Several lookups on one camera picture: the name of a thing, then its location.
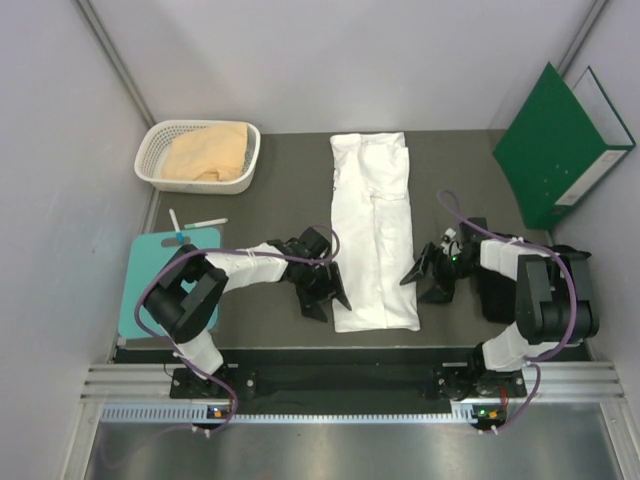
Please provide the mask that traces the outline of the white daisy print t-shirt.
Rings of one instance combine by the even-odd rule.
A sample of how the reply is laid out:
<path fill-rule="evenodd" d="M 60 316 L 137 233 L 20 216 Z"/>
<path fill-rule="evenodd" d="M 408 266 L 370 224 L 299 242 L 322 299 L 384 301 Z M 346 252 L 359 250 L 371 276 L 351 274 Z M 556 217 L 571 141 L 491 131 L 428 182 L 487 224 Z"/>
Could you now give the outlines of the white daisy print t-shirt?
<path fill-rule="evenodd" d="M 338 333 L 421 328 L 408 191 L 409 149 L 399 133 L 330 138 L 334 160 L 331 227 L 349 307 L 332 304 Z"/>

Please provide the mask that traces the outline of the black t-shirt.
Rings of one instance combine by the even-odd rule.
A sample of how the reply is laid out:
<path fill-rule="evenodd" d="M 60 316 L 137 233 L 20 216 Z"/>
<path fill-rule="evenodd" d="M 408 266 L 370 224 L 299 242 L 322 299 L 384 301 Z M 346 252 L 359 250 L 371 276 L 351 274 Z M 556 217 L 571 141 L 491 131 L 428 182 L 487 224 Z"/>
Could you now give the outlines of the black t-shirt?
<path fill-rule="evenodd" d="M 476 273 L 476 284 L 484 318 L 491 323 L 511 324 L 515 320 L 516 282 L 481 268 Z"/>

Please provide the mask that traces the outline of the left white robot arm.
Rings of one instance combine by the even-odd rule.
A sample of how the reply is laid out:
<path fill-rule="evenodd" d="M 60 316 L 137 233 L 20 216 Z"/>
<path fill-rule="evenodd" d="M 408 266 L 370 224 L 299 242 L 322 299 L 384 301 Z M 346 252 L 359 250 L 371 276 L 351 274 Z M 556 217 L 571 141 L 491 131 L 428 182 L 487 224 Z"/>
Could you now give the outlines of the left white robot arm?
<path fill-rule="evenodd" d="M 154 337 L 168 337 L 184 365 L 189 398 L 228 393 L 224 359 L 209 332 L 209 321 L 224 294 L 262 283 L 294 286 L 303 317 L 325 322 L 322 305 L 338 301 L 347 310 L 336 233 L 329 239 L 309 227 L 298 237 L 269 240 L 246 249 L 181 246 L 151 280 L 134 307 L 134 320 Z"/>

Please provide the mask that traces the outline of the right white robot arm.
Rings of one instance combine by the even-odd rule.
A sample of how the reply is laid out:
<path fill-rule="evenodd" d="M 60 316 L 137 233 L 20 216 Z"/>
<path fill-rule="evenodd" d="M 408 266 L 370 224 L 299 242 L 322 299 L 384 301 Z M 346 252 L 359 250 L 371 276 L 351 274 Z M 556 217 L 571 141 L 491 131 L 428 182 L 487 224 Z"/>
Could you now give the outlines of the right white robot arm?
<path fill-rule="evenodd" d="M 491 232 L 483 217 L 471 217 L 448 229 L 439 243 L 428 243 L 402 285 L 431 277 L 419 302 L 444 305 L 457 281 L 468 278 L 479 295 L 481 313 L 503 325 L 494 338 L 479 343 L 465 365 L 435 369 L 440 396 L 521 398 L 526 394 L 522 369 L 567 337 L 579 343 L 599 329 L 593 301 L 589 253 L 567 245 L 539 251 L 531 243 Z"/>

